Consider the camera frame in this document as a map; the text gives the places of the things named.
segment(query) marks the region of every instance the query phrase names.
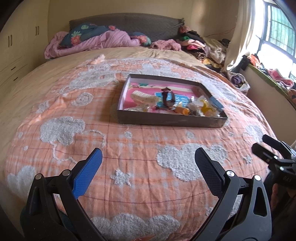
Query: tray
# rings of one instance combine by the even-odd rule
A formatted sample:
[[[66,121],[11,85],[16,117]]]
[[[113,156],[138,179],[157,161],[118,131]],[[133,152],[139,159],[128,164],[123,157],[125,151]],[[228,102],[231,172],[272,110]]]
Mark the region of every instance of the tray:
[[[179,115],[171,113],[151,113],[140,111],[124,110],[132,107],[128,94],[131,93],[133,87],[131,84],[136,84],[137,90],[142,91],[146,85],[173,86],[175,89],[192,90],[194,95],[204,95],[208,101],[221,111],[220,117],[200,117],[192,115]],[[118,121],[121,124],[136,124],[136,125],[152,125],[152,126],[184,126],[184,127],[203,127],[203,128],[221,128],[227,120],[227,116],[223,111],[223,105],[216,100],[204,85],[190,80],[182,80],[163,76],[130,74],[123,86],[121,96],[117,108]]]

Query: cabinet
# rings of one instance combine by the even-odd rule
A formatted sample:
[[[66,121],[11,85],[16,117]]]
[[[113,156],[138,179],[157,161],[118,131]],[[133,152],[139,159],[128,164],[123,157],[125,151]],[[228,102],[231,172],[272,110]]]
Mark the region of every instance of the cabinet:
[[[49,0],[24,0],[0,32],[0,101],[45,62]]]

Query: gray headboard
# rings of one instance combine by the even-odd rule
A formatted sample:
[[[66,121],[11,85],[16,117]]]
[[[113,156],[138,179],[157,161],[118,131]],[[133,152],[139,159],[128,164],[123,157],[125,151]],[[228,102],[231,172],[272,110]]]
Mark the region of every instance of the gray headboard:
[[[159,39],[176,39],[179,27],[184,25],[183,18],[176,19],[146,13],[110,13],[71,20],[70,29],[84,22],[91,22],[98,26],[115,25],[127,33],[144,33],[152,42]]]

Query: pink blanket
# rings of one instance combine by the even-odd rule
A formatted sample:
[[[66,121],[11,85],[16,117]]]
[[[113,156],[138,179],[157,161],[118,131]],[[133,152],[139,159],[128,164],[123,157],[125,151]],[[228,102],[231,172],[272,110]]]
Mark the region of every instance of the pink blanket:
[[[99,36],[83,41],[72,48],[61,48],[60,43],[68,34],[67,32],[58,32],[50,41],[44,52],[44,57],[57,58],[85,50],[103,49],[111,47],[136,47],[141,43],[138,39],[131,39],[125,31],[116,29],[115,31],[107,31]]]
[[[276,82],[282,82],[286,87],[292,87],[294,84],[292,80],[283,78],[277,69],[267,69],[267,72]]]
[[[152,49],[171,49],[175,51],[181,51],[181,45],[173,39],[157,40],[156,42],[153,42],[150,47]]]

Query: wardrobe door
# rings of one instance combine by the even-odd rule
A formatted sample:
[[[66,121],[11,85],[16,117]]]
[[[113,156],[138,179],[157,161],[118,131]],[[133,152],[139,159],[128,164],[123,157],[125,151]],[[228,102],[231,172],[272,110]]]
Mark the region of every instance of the wardrobe door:
[[[49,0],[33,0],[37,34],[34,38],[34,48],[32,49],[34,68],[45,63],[44,51],[48,45],[47,35],[47,20],[48,20],[48,7]]]

